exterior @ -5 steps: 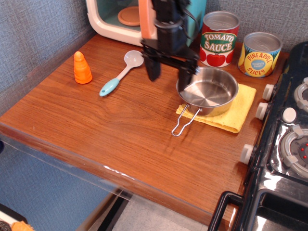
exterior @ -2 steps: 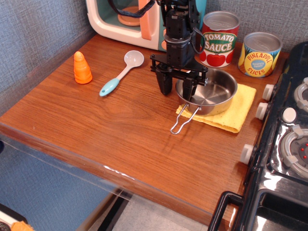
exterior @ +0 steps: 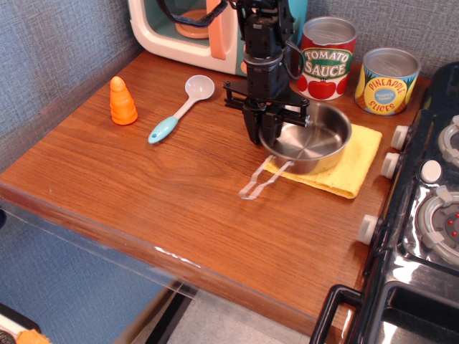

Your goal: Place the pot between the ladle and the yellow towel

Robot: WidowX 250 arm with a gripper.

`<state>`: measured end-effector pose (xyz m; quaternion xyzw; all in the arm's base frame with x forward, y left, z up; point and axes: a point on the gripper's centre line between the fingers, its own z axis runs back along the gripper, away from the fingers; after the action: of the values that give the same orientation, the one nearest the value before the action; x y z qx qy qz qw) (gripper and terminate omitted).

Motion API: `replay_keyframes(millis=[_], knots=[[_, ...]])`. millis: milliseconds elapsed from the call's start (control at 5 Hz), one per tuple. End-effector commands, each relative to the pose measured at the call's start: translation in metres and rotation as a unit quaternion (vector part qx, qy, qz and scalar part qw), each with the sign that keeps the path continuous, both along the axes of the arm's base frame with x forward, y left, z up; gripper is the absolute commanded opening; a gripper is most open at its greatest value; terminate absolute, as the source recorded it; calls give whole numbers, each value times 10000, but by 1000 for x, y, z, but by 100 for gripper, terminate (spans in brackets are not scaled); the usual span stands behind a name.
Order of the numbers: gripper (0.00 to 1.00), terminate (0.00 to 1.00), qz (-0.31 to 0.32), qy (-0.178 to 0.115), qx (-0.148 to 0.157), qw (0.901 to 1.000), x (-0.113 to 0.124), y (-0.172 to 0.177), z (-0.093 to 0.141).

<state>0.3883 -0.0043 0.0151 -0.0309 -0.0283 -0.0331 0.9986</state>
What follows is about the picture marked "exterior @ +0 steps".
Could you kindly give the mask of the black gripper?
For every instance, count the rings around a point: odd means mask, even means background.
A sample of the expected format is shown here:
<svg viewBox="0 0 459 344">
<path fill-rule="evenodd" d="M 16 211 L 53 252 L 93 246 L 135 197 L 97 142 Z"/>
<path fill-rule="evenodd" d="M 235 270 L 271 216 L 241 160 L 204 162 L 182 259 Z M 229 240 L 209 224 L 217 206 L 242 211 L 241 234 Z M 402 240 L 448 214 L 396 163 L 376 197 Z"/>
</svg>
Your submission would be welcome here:
<svg viewBox="0 0 459 344">
<path fill-rule="evenodd" d="M 242 110 L 249 139 L 260 144 L 262 138 L 272 147 L 279 137 L 283 122 L 306 127 L 309 124 L 309 100 L 290 87 L 289 68 L 281 57 L 270 63 L 247 63 L 247 80 L 224 83 L 227 107 Z"/>
</svg>

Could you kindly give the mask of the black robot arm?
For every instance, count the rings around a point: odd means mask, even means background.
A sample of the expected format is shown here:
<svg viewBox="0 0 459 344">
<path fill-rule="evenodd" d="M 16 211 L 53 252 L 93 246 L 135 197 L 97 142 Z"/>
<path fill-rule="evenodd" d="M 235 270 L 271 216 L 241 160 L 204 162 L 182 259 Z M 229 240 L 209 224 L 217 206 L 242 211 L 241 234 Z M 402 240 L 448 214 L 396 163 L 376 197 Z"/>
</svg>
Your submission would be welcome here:
<svg viewBox="0 0 459 344">
<path fill-rule="evenodd" d="M 295 17 L 287 1 L 233 1 L 245 43 L 245 81 L 224 84 L 225 105 L 242 111 L 250 140 L 274 145 L 284 123 L 309 124 L 309 100 L 293 91 L 305 65 L 291 41 Z"/>
</svg>

